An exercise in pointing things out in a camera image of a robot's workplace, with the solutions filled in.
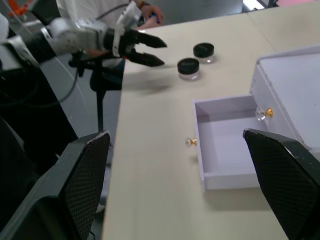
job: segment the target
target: white drawer box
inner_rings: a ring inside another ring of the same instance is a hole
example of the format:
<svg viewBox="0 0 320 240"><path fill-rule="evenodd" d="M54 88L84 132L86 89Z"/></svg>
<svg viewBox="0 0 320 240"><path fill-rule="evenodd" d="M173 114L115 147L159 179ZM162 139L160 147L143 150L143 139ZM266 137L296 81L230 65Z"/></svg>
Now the white drawer box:
<svg viewBox="0 0 320 240"><path fill-rule="evenodd" d="M320 159L320 46L257 61L250 95L193 102L203 191L258 187L244 129L280 134ZM256 109L272 109L263 120Z"/></svg>

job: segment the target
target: gray floor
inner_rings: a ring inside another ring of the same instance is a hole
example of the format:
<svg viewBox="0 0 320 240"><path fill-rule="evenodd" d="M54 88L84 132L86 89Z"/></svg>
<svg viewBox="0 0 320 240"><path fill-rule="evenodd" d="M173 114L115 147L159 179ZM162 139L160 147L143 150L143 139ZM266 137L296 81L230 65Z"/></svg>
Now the gray floor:
<svg viewBox="0 0 320 240"><path fill-rule="evenodd" d="M153 0L152 3L161 7L166 25L236 14L240 13L243 7L242 0ZM7 15L7 8L2 0L0 0L0 12ZM28 34L25 30L21 30L20 33ZM60 56L41 66L58 99L64 97L73 83L75 70L68 66L69 59L70 55ZM79 137L98 131L96 94L90 89L90 76L91 71L87 70L78 80L77 87L69 99L61 104ZM109 91L103 100L104 129L110 132L112 142L116 138L120 98L120 91ZM112 157L111 151L108 160L110 161ZM96 214L91 228L96 240L101 239L103 216L103 212Z"/></svg>

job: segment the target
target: white table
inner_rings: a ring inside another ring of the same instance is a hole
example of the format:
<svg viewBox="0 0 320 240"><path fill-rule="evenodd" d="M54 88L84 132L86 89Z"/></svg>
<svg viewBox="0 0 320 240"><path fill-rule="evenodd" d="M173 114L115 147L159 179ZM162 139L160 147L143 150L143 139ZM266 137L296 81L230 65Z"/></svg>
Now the white table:
<svg viewBox="0 0 320 240"><path fill-rule="evenodd" d="M259 188L203 194L196 148L187 149L184 142L195 135L193 99L246 94L258 57L286 50L286 38L293 47L317 42L316 23L300 29L288 19L295 18L290 11L301 9L303 20L312 22L317 11L310 8L277 8L147 31L168 49L138 50L156 54L166 65L126 65L104 240L287 239ZM283 29L285 35L275 36ZM291 38L297 31L308 40ZM193 46L201 42L214 44L216 62L200 66L200 80L183 81L176 64L192 57Z"/></svg>

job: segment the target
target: robotic arm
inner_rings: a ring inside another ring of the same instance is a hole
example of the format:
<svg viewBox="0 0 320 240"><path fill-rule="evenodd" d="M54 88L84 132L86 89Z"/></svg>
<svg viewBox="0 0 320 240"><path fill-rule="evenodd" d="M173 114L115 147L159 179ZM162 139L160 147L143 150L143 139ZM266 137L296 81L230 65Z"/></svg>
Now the robotic arm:
<svg viewBox="0 0 320 240"><path fill-rule="evenodd" d="M152 48L167 46L158 37L131 29L140 14L132 1L118 19L115 29L94 19L56 18L36 34L12 37L0 43L0 76L10 71L23 71L28 66L38 67L56 56L83 49L110 50L115 57L149 67L163 65L164 62L156 56L135 50L135 44L139 43Z"/></svg>

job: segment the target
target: gold drawer knob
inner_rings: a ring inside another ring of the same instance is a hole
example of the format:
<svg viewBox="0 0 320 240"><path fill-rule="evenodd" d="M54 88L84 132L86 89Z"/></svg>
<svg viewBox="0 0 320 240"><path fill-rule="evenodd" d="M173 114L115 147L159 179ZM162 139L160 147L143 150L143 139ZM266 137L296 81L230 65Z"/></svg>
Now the gold drawer knob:
<svg viewBox="0 0 320 240"><path fill-rule="evenodd" d="M257 107L255 111L255 116L259 121L264 120L266 117L272 118L273 115L274 113L271 107L269 107L267 110L262 110L260 107Z"/></svg>
<svg viewBox="0 0 320 240"><path fill-rule="evenodd" d="M185 145L186 145L187 147L191 147L192 145L197 146L197 139L196 139L196 138L191 139L190 137L188 137L188 138L185 140Z"/></svg>

